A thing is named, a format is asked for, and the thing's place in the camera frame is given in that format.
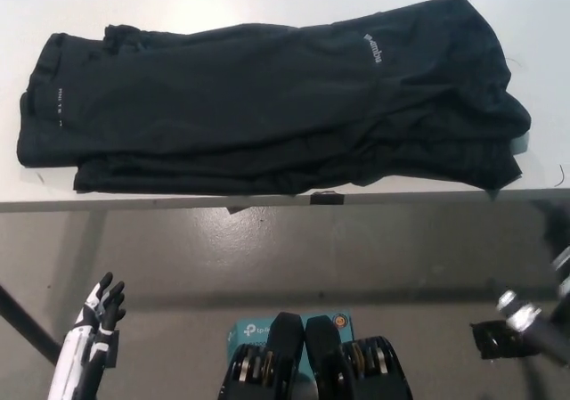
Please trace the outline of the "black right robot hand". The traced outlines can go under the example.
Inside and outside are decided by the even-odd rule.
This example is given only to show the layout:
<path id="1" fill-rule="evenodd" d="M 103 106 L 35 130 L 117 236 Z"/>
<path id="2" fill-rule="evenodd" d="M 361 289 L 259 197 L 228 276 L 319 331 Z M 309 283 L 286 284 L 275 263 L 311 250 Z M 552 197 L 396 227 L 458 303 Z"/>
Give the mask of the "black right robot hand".
<path id="1" fill-rule="evenodd" d="M 542 313 L 538 306 L 520 299 L 513 290 L 501 293 L 496 309 L 505 318 L 506 324 L 519 333 L 529 329 Z"/>

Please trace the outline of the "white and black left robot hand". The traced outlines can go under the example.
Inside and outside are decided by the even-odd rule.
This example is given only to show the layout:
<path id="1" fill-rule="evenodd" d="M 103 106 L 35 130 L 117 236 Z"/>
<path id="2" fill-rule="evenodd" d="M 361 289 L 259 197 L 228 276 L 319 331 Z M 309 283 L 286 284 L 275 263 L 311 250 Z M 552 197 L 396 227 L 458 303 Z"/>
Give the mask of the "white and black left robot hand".
<path id="1" fill-rule="evenodd" d="M 124 288 L 111 272 L 95 284 L 64 338 L 48 400 L 97 397 L 103 374 L 117 365 L 117 325 L 126 315 Z"/>

